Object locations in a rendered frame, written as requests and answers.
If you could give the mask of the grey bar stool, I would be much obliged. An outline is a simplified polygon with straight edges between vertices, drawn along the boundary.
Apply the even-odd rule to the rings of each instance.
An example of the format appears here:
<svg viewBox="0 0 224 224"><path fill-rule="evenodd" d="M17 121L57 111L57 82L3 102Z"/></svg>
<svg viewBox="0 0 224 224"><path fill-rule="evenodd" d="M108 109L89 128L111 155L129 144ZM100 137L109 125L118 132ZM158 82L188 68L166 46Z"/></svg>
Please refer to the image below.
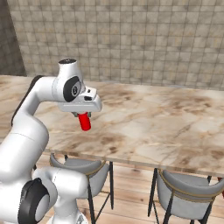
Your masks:
<svg viewBox="0 0 224 224"><path fill-rule="evenodd" d="M190 224L198 221L207 224L215 198L224 192L224 178L210 185L211 176L202 178L198 176L168 172L155 168L153 172L148 215L157 209L154 201L157 189L158 202L165 210L163 224L169 224L170 217L176 216L190 220Z"/></svg>
<svg viewBox="0 0 224 224"><path fill-rule="evenodd" d="M105 207L108 200L110 200L111 208L114 208L114 173L112 162L107 164L106 161L91 161L86 159L69 158L65 155L65 163L62 164L52 153L50 156L50 164L54 167L80 172L87 176L87 191L83 196L81 196L81 198L88 199L91 224L96 224L96 221L100 217L102 209ZM95 215L93 197L99 193L102 193L102 188L107 177L109 177L110 190L107 192L107 198L103 202L99 213Z"/></svg>

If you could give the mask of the red soda can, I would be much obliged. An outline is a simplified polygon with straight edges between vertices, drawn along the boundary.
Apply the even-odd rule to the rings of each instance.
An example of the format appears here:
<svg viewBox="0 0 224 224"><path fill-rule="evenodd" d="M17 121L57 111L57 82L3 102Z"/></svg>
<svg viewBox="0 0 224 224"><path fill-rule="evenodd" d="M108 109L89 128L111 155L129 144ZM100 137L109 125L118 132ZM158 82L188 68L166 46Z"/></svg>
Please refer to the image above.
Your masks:
<svg viewBox="0 0 224 224"><path fill-rule="evenodd" d="M90 130L91 129L91 123L90 123L90 119L88 117L88 113L78 114L78 117L79 117L81 129L84 130L84 131Z"/></svg>

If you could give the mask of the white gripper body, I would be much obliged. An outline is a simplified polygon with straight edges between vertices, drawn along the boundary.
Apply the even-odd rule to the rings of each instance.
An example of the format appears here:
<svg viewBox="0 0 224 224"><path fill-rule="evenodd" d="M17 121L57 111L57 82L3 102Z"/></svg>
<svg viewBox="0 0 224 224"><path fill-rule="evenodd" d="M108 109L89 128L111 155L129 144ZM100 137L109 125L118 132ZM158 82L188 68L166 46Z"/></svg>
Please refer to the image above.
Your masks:
<svg viewBox="0 0 224 224"><path fill-rule="evenodd" d="M96 96L92 101L59 102L58 106L63 112L99 112L102 110L102 101L99 96Z"/></svg>

